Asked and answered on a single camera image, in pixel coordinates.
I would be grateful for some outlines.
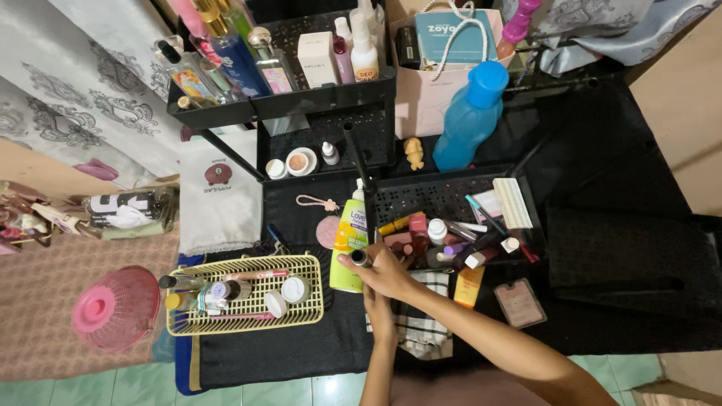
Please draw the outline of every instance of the checkered cloth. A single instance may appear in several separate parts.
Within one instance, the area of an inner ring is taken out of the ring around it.
[[[448,274],[413,272],[411,276],[434,292],[448,297]],[[399,347],[420,360],[437,360],[453,355],[452,334],[441,323],[403,302],[392,300],[391,310],[396,315]],[[373,331],[368,314],[366,314],[366,331]]]

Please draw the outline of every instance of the hand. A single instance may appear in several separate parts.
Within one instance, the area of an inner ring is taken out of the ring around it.
[[[371,321],[374,342],[396,345],[396,321],[391,312],[389,298],[375,292],[369,285],[364,285],[363,306]]]
[[[408,302],[405,300],[406,296],[421,284],[409,275],[406,267],[385,244],[376,243],[363,250],[373,260],[370,268],[359,267],[351,262],[346,254],[339,254],[336,259],[341,265],[359,275],[364,283],[377,293],[387,298]]]

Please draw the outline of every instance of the yellow plastic basket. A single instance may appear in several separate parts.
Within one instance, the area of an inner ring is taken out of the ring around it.
[[[253,330],[276,329],[316,323],[323,317],[323,289],[321,287],[321,265],[313,255],[260,256],[256,258],[231,259],[228,261],[180,268],[172,276],[203,277],[210,282],[221,280],[221,276],[234,272],[263,271],[266,269],[288,269],[291,275],[306,277],[311,283],[311,294],[299,304],[289,304],[288,313],[280,319],[255,320],[231,319],[211,320],[208,315],[199,316],[197,311],[166,311],[168,332],[175,336],[251,332]],[[253,286],[250,298],[230,302],[230,309],[223,314],[263,313],[266,309],[264,296],[272,289],[281,290],[287,277],[269,277],[249,280]]]

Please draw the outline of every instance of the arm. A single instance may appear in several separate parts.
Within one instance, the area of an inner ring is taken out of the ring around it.
[[[396,298],[438,320],[551,405],[615,406],[617,403],[586,371],[564,355],[506,324],[465,308],[411,278],[391,251],[382,244],[366,248],[373,267],[356,267],[348,258],[339,261],[356,272],[377,293]]]
[[[387,297],[364,286],[363,303],[373,328],[373,350],[359,406],[388,405],[391,396],[396,327]]]

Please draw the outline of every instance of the pink floor mat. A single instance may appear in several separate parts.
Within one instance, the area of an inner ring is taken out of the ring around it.
[[[177,253],[175,227],[124,241],[63,234],[53,237],[50,248],[26,243],[20,254],[0,256],[0,381],[64,379],[152,362],[164,311],[152,333],[119,353],[80,341],[71,312],[80,293],[105,273],[139,265],[158,278],[175,269]]]

